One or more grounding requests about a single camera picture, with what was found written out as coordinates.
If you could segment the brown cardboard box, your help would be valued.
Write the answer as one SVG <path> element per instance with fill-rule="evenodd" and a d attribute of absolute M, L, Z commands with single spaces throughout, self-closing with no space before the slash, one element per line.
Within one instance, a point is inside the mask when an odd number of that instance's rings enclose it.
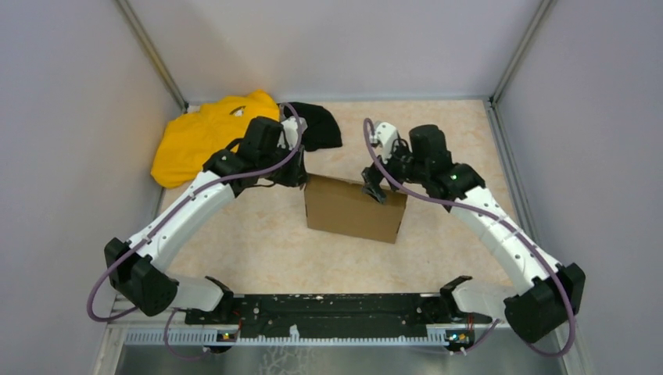
<path fill-rule="evenodd" d="M 311 174 L 303 189 L 306 224 L 312 230 L 396 243 L 407 196 L 389 191 L 381 204 L 362 192 L 363 185 Z"/>

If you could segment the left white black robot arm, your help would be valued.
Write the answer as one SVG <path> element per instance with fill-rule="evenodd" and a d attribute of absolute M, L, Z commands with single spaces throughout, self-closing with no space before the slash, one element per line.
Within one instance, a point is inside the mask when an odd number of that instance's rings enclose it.
<path fill-rule="evenodd" d="M 264 116 L 250 120 L 245 134 L 214 152 L 184 193 L 147 227 L 104 248 L 109 281 L 146 316 L 170 308 L 203 311 L 225 323 L 235 311 L 233 293 L 212 277 L 196 279 L 169 273 L 183 245 L 218 210 L 261 180 L 301 188 L 304 166 L 304 118 L 277 121 Z"/>

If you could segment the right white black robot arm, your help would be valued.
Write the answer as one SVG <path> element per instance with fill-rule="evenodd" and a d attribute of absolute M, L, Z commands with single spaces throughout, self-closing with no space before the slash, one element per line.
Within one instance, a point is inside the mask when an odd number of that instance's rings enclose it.
<path fill-rule="evenodd" d="M 542 250 L 505 212 L 478 172 L 454 162 L 438 126 L 415 127 L 403 138 L 390 123 L 365 120 L 363 131 L 372 159 L 362 172 L 363 193 L 384 204 L 387 194 L 381 183 L 387 181 L 392 191 L 441 205 L 481 241 L 511 281 L 511 287 L 500 287 L 458 277 L 444 289 L 443 317 L 460 322 L 469 313 L 490 316 L 507 322 L 528 345 L 567 324 L 571 345 L 584 271 Z"/>

